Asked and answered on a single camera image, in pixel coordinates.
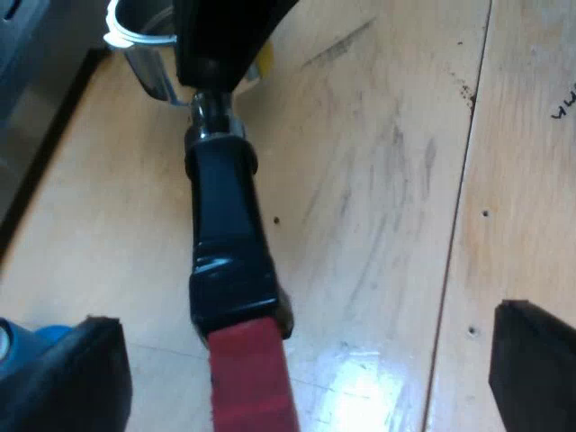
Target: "stainless steel cup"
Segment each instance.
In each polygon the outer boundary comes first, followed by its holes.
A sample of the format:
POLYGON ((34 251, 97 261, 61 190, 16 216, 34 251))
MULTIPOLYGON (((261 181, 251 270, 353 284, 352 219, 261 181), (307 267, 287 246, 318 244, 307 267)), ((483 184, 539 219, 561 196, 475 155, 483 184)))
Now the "stainless steel cup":
MULTIPOLYGON (((172 0, 112 0, 104 40, 113 50, 124 52, 150 96, 172 105, 188 105, 195 91, 180 85, 176 76, 173 13, 172 0)), ((246 88, 246 81, 252 86, 259 79, 260 71, 253 64, 238 87, 246 88)))

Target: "red strap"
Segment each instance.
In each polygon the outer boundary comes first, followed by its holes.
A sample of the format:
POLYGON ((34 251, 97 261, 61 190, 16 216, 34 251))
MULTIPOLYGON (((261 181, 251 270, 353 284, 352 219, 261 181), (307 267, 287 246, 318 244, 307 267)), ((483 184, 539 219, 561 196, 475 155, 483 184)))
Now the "red strap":
POLYGON ((282 338, 271 318, 208 337, 214 432, 297 432, 282 338))

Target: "blue object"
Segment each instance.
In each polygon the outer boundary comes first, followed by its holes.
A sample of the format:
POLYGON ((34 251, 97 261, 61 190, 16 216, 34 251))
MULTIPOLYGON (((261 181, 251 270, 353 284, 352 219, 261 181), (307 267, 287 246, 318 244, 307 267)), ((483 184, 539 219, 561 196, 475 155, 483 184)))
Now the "blue object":
POLYGON ((0 380, 27 365, 70 331, 70 327, 49 326, 32 332, 2 318, 0 328, 4 343, 8 338, 7 352, 0 355, 0 380))

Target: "black rubber grip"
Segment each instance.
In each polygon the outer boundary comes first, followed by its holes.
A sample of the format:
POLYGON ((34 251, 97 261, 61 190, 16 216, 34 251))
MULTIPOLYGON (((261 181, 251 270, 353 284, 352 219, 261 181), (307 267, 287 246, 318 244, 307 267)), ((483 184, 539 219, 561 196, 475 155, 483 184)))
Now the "black rubber grip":
POLYGON ((193 187, 190 311, 203 337, 275 316, 282 303, 258 209, 256 171, 254 150, 241 138, 186 137, 186 173, 193 187))

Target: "wooden floor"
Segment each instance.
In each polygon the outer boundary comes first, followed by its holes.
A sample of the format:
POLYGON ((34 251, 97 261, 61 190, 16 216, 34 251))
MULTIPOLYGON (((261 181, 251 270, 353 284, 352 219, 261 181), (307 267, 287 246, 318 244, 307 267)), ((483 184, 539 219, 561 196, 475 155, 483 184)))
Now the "wooden floor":
MULTIPOLYGON (((576 326, 576 4, 301 0, 274 45, 237 109, 296 316, 301 430, 502 431, 494 308, 576 326)), ((130 431, 211 430, 188 122, 105 60, 2 267, 18 323, 121 318, 130 431)))

